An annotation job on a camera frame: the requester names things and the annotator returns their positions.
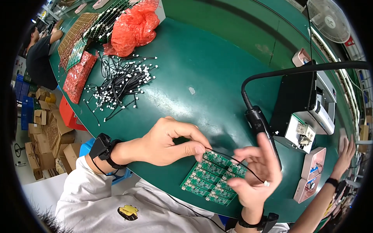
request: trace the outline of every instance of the circuit board stack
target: circuit board stack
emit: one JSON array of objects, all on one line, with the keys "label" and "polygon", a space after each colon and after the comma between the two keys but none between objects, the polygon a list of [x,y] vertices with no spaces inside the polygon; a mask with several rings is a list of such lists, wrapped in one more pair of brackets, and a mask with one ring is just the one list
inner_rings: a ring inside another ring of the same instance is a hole
[{"label": "circuit board stack", "polygon": [[180,187],[207,201],[228,205],[237,195],[227,184],[232,177],[245,177],[247,169],[232,163],[229,159],[212,151],[203,154],[202,161],[196,162]]},{"label": "circuit board stack", "polygon": [[92,39],[94,42],[107,43],[110,41],[114,23],[125,10],[132,8],[133,3],[129,0],[117,0],[106,11],[99,14],[97,20],[84,33],[85,39]]}]

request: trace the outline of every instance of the blue stool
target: blue stool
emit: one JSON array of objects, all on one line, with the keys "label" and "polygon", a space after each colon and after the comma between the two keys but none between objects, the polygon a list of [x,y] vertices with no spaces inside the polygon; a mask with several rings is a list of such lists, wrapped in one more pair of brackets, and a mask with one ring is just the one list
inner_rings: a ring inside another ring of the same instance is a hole
[{"label": "blue stool", "polygon": [[[79,157],[85,156],[91,151],[91,148],[95,140],[96,140],[95,138],[91,138],[88,142],[82,144],[82,146],[80,147]],[[125,178],[129,178],[131,176],[132,176],[131,171],[126,168],[126,172],[124,176],[114,175],[115,179],[113,180],[112,185],[115,185],[121,182],[122,180],[124,180]]]}]

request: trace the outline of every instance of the red bubble wrap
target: red bubble wrap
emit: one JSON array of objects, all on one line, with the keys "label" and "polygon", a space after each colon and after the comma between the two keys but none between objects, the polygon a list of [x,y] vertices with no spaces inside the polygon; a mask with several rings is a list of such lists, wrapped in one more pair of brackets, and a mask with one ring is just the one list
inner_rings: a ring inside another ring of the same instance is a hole
[{"label": "red bubble wrap", "polygon": [[144,0],[121,14],[114,23],[111,42],[104,44],[104,54],[126,57],[135,47],[153,41],[154,29],[160,22],[154,13],[158,3],[159,0]]},{"label": "red bubble wrap", "polygon": [[97,58],[98,54],[94,56],[84,51],[80,62],[69,69],[65,84],[63,85],[63,90],[66,91],[71,102],[74,104],[79,103],[85,82]]}]

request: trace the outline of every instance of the soldering iron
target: soldering iron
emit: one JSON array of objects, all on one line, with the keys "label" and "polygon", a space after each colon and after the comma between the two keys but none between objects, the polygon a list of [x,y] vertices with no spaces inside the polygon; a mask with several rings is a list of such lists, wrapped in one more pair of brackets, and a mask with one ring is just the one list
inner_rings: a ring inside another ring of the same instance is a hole
[{"label": "soldering iron", "polygon": [[280,161],[277,149],[276,149],[275,140],[273,139],[273,135],[275,133],[272,132],[268,124],[268,121],[266,117],[264,116],[260,107],[257,105],[255,106],[251,105],[249,97],[247,96],[247,93],[245,91],[245,87],[247,83],[254,79],[259,79],[259,78],[289,75],[289,74],[295,74],[295,73],[314,72],[314,71],[320,71],[320,70],[335,70],[335,69],[369,69],[369,64],[367,62],[362,62],[362,61],[346,61],[346,62],[312,64],[308,66],[300,66],[300,67],[295,67],[295,68],[290,68],[290,69],[285,69],[285,70],[277,70],[277,71],[252,75],[248,77],[247,79],[245,79],[245,81],[242,83],[241,94],[242,94],[242,98],[244,99],[245,105],[247,107],[247,110],[245,112],[246,120],[249,123],[249,126],[253,130],[253,133],[255,135],[261,132],[265,132],[267,134],[267,137],[273,149],[273,153],[276,156],[281,169],[282,169],[281,161]]}]

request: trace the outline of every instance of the pink device housing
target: pink device housing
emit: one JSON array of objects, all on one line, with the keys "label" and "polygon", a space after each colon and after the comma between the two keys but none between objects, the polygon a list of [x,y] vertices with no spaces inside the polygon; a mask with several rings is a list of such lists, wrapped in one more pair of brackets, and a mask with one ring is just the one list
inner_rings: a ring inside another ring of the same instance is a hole
[{"label": "pink device housing", "polygon": [[307,61],[311,61],[311,57],[308,55],[308,53],[306,52],[306,50],[304,48],[302,48],[301,50],[299,50],[298,52],[296,52],[293,56],[293,63],[296,67],[300,67],[302,65],[304,65],[303,61],[304,60],[307,60]]},{"label": "pink device housing", "polygon": [[306,154],[304,156],[303,170],[302,170],[302,175],[301,175],[303,179],[312,180],[317,175],[322,173],[323,168],[320,168],[320,167],[318,170],[315,170],[313,172],[311,172],[311,170],[312,168],[317,166],[316,163],[321,165],[322,167],[324,166],[325,154],[326,154],[325,147],[317,147],[316,149],[313,149],[309,154]]},{"label": "pink device housing", "polygon": [[94,5],[93,9],[97,10],[101,7],[103,7],[109,0],[98,0]]},{"label": "pink device housing", "polygon": [[317,186],[319,185],[320,178],[321,178],[321,174],[317,174],[317,176],[315,177],[315,180],[313,181],[315,186],[311,190],[307,190],[307,188],[306,188],[307,183],[309,181],[301,178],[299,180],[298,187],[297,187],[297,190],[295,192],[295,195],[294,195],[293,199],[296,202],[301,203],[301,202],[307,200],[308,198],[310,198],[312,195],[314,195],[315,192],[316,192]]},{"label": "pink device housing", "polygon": [[87,5],[87,3],[83,3],[81,4],[74,12],[75,14],[78,14],[79,12],[81,12],[83,10],[83,8]]}]

